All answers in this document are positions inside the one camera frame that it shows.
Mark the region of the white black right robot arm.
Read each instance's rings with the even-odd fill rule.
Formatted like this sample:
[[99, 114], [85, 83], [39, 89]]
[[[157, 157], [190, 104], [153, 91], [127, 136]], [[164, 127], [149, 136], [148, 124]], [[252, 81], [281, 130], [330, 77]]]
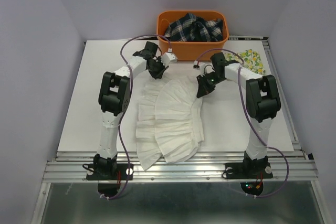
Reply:
[[262, 76], [243, 66], [243, 61], [226, 60], [224, 53], [211, 56], [212, 71], [207, 65], [194, 61], [197, 76], [197, 98], [210, 94], [217, 84], [231, 80], [238, 84], [243, 112], [250, 126], [244, 158], [241, 162], [226, 163], [222, 177], [226, 179], [272, 178], [268, 162], [268, 136], [273, 119], [281, 109], [276, 79], [269, 74]]

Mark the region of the white skirt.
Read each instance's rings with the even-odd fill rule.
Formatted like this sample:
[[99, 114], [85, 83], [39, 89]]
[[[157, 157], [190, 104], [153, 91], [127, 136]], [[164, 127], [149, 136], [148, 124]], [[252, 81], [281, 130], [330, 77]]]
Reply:
[[168, 164], [196, 154], [204, 141], [203, 100], [197, 98], [194, 76], [150, 80], [138, 100], [136, 152], [144, 170], [160, 158]]

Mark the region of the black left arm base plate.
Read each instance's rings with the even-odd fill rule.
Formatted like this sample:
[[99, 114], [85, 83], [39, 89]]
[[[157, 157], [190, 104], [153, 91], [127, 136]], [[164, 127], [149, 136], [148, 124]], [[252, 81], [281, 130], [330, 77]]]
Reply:
[[133, 164], [118, 163], [113, 171], [95, 171], [93, 164], [83, 164], [82, 167], [86, 170], [86, 180], [101, 181], [101, 180], [132, 180], [133, 179]]

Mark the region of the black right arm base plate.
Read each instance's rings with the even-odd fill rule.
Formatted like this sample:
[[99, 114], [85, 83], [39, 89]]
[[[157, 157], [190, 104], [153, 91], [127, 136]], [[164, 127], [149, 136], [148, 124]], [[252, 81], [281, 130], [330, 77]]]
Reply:
[[231, 180], [247, 180], [247, 179], [257, 179], [273, 178], [272, 169], [269, 162], [260, 163], [260, 164], [248, 164], [246, 162], [237, 162], [237, 163], [225, 163], [225, 169], [222, 173], [224, 179]]

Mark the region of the lemon print skirt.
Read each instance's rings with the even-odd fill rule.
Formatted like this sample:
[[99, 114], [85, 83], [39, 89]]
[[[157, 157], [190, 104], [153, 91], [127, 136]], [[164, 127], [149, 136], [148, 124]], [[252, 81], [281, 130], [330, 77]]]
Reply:
[[235, 60], [238, 61], [239, 63], [242, 63], [240, 58], [244, 61], [244, 67], [251, 70], [254, 73], [261, 74], [261, 75], [266, 75], [267, 71], [265, 69], [265, 66], [262, 62], [260, 53], [257, 51], [254, 51], [252, 49], [247, 49], [243, 52], [238, 52], [239, 55], [236, 56], [233, 53], [230, 52], [225, 52], [224, 56], [226, 60]]

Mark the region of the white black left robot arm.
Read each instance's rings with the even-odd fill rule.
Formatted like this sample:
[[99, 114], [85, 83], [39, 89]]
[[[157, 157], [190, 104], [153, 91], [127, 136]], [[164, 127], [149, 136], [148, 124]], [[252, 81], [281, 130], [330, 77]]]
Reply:
[[102, 77], [98, 103], [102, 111], [102, 131], [93, 163], [88, 165], [87, 180], [114, 180], [127, 175], [125, 164], [117, 164], [117, 137], [120, 120], [131, 99], [132, 81], [144, 71], [161, 79], [169, 67], [167, 57], [157, 56], [159, 46], [147, 42], [144, 49], [133, 54], [126, 66]]

